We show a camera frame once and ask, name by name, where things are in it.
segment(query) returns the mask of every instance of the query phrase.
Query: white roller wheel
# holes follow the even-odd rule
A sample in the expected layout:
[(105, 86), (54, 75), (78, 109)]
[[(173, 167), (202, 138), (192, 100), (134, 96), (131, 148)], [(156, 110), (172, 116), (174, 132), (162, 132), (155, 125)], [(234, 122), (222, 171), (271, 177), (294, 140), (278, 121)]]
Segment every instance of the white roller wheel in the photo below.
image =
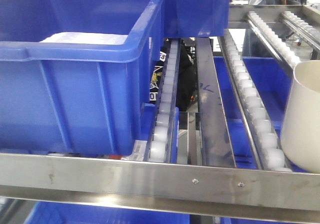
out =
[(292, 170), (286, 167), (272, 168), (272, 171), (292, 173)]
[(252, 80), (241, 80), (240, 81), (240, 87), (243, 88), (252, 88), (254, 86), (254, 83)]
[(257, 96), (248, 96), (245, 99), (245, 103), (246, 103), (248, 109), (262, 107), (262, 100), (260, 97), (257, 97)]
[(159, 113), (156, 117), (156, 125), (167, 127), (169, 125), (169, 114)]
[(244, 95), (244, 99), (246, 99), (248, 97), (256, 97), (258, 94), (257, 89), (252, 88), (252, 87), (243, 88), (241, 91)]
[(239, 72), (239, 73), (236, 74), (236, 78), (238, 79), (238, 81), (249, 80), (250, 79), (250, 75), (247, 72)]
[(152, 141), (150, 147), (150, 162), (163, 163), (166, 155), (166, 143), (163, 141)]
[(275, 133), (261, 132), (258, 135), (262, 149), (277, 148), (278, 139)]
[(267, 115), (266, 109), (263, 107), (252, 107), (249, 109), (249, 113), (253, 121), (256, 119), (265, 119)]
[(282, 150), (268, 148), (263, 150), (268, 169), (283, 168), (285, 166), (285, 154)]
[(162, 102), (171, 102), (172, 99), (172, 93), (170, 92), (162, 92), (161, 94), (161, 101)]
[(167, 142), (168, 138), (168, 127), (155, 126), (153, 133), (153, 140), (157, 142)]
[(255, 127), (256, 133), (270, 133), (271, 132), (271, 122), (267, 119), (255, 119), (253, 120), (253, 125)]
[(171, 109), (171, 103), (170, 102), (164, 102), (161, 101), (159, 104), (159, 113), (166, 113), (169, 114)]

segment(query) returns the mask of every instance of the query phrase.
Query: blue storage bin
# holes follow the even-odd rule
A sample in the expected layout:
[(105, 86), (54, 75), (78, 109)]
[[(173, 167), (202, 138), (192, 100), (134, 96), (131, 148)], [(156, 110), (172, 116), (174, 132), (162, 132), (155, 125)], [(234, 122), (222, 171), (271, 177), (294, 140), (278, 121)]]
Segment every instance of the blue storage bin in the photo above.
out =
[(165, 0), (166, 38), (223, 36), (230, 0)]
[(187, 214), (38, 202), (24, 224), (189, 224)]
[[(141, 134), (164, 0), (0, 0), (0, 148), (120, 154)], [(42, 43), (56, 33), (123, 44)]]

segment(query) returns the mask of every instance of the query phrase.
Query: white cylindrical container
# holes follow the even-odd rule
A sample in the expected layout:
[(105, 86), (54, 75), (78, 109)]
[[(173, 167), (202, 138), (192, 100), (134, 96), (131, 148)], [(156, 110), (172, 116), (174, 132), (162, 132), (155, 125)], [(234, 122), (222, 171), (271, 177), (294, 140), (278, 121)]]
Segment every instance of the white cylindrical container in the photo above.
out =
[(295, 66), (281, 131), (281, 146), (286, 156), (314, 173), (320, 173), (319, 74), (318, 60)]

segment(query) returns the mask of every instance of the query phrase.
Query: metal rail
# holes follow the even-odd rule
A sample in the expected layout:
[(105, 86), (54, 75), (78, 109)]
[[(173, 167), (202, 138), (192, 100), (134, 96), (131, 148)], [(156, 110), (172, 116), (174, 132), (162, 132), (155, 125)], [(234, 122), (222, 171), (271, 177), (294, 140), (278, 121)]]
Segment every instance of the metal rail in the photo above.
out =
[(0, 165), (9, 198), (320, 222), (319, 174), (5, 153)]
[[(268, 161), (266, 160), (266, 158), (264, 157), (264, 154), (263, 154), (262, 140), (260, 140), (258, 137), (258, 133), (256, 131), (256, 127), (254, 125), (253, 118), (250, 113), (250, 108), (249, 108), (248, 104), (245, 102), (245, 99), (243, 98), (241, 91), (239, 90), (241, 87), (240, 82), (236, 81), (236, 77), (232, 72), (232, 64), (231, 63), (233, 61), (232, 60), (233, 55), (230, 55), (230, 51), (227, 48), (227, 43), (228, 43), (228, 41), (226, 41), (227, 38), (229, 40), (231, 40), (231, 41), (229, 41), (229, 43), (232, 43), (232, 46), (234, 46), (236, 48), (235, 42), (233, 41), (233, 38), (232, 38), (229, 30), (225, 30), (224, 37), (218, 37), (218, 41), (219, 41), (219, 45), (220, 45), (222, 54), (224, 56), (228, 76), (229, 76), (229, 79), (231, 82), (231, 87), (234, 92), (235, 99), (237, 101), (237, 104), (238, 104), (238, 107), (240, 110), (244, 129), (246, 131), (246, 134), (247, 134), (250, 146), (251, 146), (251, 150), (252, 150), (253, 157), (255, 159), (256, 167), (261, 170), (267, 170), (268, 169)], [(237, 53), (236, 56), (240, 57), (238, 50), (236, 50), (235, 53)], [(256, 90), (256, 96), (258, 98), (260, 98), (260, 100), (261, 100), (259, 92), (253, 82), (252, 82), (252, 88), (254, 88)], [(271, 123), (271, 119), (268, 115), (268, 112), (267, 112), (262, 100), (260, 101), (260, 108), (265, 110), (265, 118), (264, 119), (269, 120)], [(280, 139), (278, 138), (278, 135), (277, 135), (276, 130), (273, 127), (273, 125), (271, 125), (270, 133), (272, 133), (276, 136), (277, 148), (281, 150)], [(292, 170), (290, 161), (286, 157), (284, 157), (284, 165), (286, 168)]]
[(209, 38), (196, 39), (202, 165), (235, 167)]
[(257, 169), (262, 170), (263, 163), (258, 155), (257, 145), (256, 145), (256, 142), (258, 142), (257, 135), (253, 135), (254, 128), (253, 128), (252, 124), (250, 125), (250, 123), (248, 121), (250, 119), (249, 114), (245, 113), (244, 104), (240, 98), (241, 95), (239, 93), (239, 90), (236, 87), (236, 81), (234, 79), (234, 76), (232, 75), (231, 65), (229, 63), (229, 62), (231, 62), (231, 60), (229, 60), (227, 50), (226, 50), (225, 39), (223, 37), (219, 37), (218, 41), (219, 41), (220, 49), (221, 49), (223, 57), (224, 57), (224, 61), (226, 63), (226, 68), (227, 68), (228, 76), (230, 79), (231, 88), (233, 90), (235, 100), (236, 100), (237, 105), (239, 107), (239, 111), (240, 111), (242, 121), (243, 121), (243, 126), (245, 129), (246, 135), (248, 137), (249, 143), (250, 143), (250, 147), (251, 147), (253, 158), (255, 160), (256, 167), (257, 167)]

